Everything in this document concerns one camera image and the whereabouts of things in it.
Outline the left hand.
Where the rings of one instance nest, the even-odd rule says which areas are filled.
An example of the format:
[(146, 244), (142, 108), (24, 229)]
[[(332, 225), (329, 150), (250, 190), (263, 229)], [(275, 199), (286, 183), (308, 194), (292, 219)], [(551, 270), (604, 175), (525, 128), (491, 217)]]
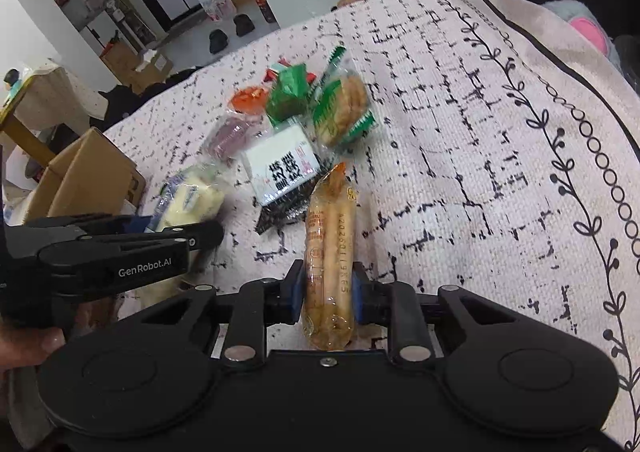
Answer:
[(0, 368), (2, 371), (7, 371), (13, 368), (40, 365), (50, 354), (65, 344), (64, 334), (59, 328), (18, 329), (2, 325)]

